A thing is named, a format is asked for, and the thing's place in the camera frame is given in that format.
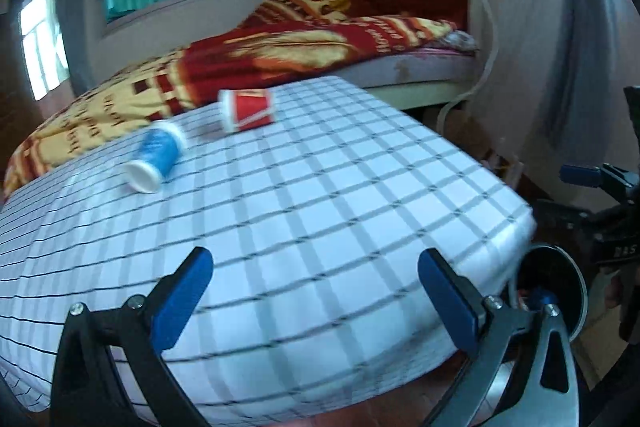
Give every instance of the white checkered mattress cover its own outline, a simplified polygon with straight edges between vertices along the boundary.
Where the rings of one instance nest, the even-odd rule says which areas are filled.
[[[273,92],[278,122],[249,132],[225,136],[216,104],[174,118],[190,148],[158,194],[132,192],[121,175],[142,130],[10,198],[0,212],[0,374],[28,409],[49,406],[71,304],[109,309],[146,295],[196,246],[213,254],[213,279],[163,356],[213,425],[344,407],[453,353],[418,256],[436,247],[481,293],[497,293],[529,242],[530,208],[339,77]]]

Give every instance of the paper cup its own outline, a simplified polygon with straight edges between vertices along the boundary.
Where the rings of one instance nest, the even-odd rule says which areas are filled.
[[[164,120],[153,123],[135,158],[124,165],[130,187],[145,194],[158,192],[185,149],[187,141],[175,123]]]
[[[274,96],[267,89],[221,90],[218,103],[225,132],[247,131],[275,122]]]

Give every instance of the bed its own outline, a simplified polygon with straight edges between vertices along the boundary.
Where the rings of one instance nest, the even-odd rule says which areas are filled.
[[[344,79],[273,90],[278,121],[241,134],[222,133],[216,103],[174,117],[190,148],[158,194],[132,192],[121,175],[142,130],[9,199],[0,212],[0,375],[21,404],[49,406],[71,304],[107,309],[146,295],[195,246],[212,252],[214,276],[164,359],[212,425],[344,407],[452,354],[417,280],[420,252],[437,247],[484,295],[499,292],[530,239],[528,205]]]
[[[476,77],[467,27],[468,0],[264,0],[232,31],[132,65],[49,118],[12,155],[4,199],[109,140],[215,102],[220,89],[335,73],[395,108],[450,102]]]
[[[396,109],[450,102],[474,85],[473,53],[420,48],[402,55],[362,62],[336,72]]]

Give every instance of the red and yellow blanket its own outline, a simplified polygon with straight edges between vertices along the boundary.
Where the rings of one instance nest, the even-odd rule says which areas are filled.
[[[317,76],[418,48],[453,29],[412,17],[349,18],[348,7],[344,0],[266,0],[229,33],[120,71],[49,118],[15,150],[4,198],[105,142],[215,102],[220,89],[271,87]]]

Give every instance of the pillow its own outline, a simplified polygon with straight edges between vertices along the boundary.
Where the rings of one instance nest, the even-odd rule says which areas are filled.
[[[351,0],[264,0],[239,25],[253,28],[286,21],[324,20],[331,23],[345,21]]]

